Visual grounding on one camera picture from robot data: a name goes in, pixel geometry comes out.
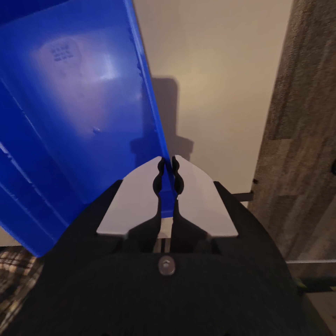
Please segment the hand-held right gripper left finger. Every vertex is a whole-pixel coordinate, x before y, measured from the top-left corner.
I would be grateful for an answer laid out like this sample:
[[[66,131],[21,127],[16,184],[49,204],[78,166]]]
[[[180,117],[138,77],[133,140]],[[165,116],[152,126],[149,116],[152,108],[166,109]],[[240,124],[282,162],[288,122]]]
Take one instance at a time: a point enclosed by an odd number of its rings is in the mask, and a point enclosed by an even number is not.
[[[165,160],[157,156],[124,177],[96,233],[127,238],[157,238],[161,229],[162,175]]]

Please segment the person's plaid shirt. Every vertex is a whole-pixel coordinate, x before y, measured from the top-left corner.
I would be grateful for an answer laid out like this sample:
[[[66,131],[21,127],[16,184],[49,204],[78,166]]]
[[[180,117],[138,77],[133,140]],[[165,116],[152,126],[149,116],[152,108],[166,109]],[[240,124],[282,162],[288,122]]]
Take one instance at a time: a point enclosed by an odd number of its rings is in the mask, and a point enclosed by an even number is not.
[[[22,246],[10,246],[0,253],[0,333],[19,313],[26,296],[36,285],[44,266]]]

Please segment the blue plastic bin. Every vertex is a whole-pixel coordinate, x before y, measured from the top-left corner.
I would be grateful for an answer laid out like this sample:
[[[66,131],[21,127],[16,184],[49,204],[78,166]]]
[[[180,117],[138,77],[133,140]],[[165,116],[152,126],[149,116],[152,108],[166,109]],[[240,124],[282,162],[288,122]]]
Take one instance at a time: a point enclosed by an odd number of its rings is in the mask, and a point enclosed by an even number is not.
[[[173,174],[132,1],[1,1],[1,227],[44,256],[82,210],[160,156]]]

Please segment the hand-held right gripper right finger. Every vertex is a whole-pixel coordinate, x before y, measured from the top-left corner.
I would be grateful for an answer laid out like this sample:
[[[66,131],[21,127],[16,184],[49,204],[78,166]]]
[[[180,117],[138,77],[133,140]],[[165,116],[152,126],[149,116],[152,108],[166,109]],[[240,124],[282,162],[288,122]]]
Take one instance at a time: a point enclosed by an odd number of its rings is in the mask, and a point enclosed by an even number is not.
[[[180,155],[172,158],[178,214],[211,238],[237,237],[238,231],[213,179]]]

